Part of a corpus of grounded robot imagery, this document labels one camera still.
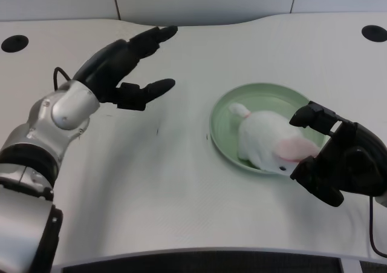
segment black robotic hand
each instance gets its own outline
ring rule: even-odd
[[[143,111],[148,102],[165,94],[174,85],[173,79],[163,79],[140,89],[137,84],[122,83],[116,86],[138,64],[140,59],[154,54],[160,43],[177,32],[171,26],[152,28],[126,42],[121,39],[98,51],[80,68],[73,80],[88,87],[99,102],[117,104],[117,108]]]
[[[335,132],[333,125],[342,123]],[[387,190],[387,148],[359,123],[309,102],[290,120],[296,127],[312,129],[331,137],[316,157],[304,159],[291,178],[331,206],[344,201],[341,191],[381,196]]]

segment stuffed bunny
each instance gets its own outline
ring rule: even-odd
[[[229,110],[244,118],[238,131],[238,157],[261,170],[290,176],[301,160],[319,154],[319,147],[299,128],[273,111],[252,113],[238,103],[231,104]]]

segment table surface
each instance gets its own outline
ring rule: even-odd
[[[296,182],[243,171],[209,136],[218,98],[272,82],[358,121],[387,142],[387,13],[279,15],[212,27],[181,27],[125,78],[176,86],[146,111],[103,104],[69,147],[55,186],[64,213],[55,265],[165,249],[222,248],[358,258],[387,263],[368,237],[368,198],[344,193],[333,208]],[[70,76],[93,53],[149,27],[112,20],[2,22],[0,41],[22,34],[18,53],[0,52],[0,142],[53,90],[53,70]],[[375,205],[374,237],[387,251],[387,209]]]

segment wire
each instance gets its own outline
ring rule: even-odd
[[[376,249],[374,243],[374,198],[372,196],[369,197],[369,242],[371,243],[372,250],[374,250],[376,254],[383,258],[387,258],[387,254]]]
[[[61,69],[60,67],[56,67],[54,69],[54,90],[56,91],[58,89],[58,71],[61,73],[61,75],[63,75],[63,77],[67,80],[67,81],[70,81],[71,78],[69,77],[69,75],[67,75],[67,73]]]

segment bunny ear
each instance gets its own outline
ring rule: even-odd
[[[316,157],[319,152],[315,143],[303,137],[281,140],[274,149],[278,157],[291,162],[300,162],[308,156]]]

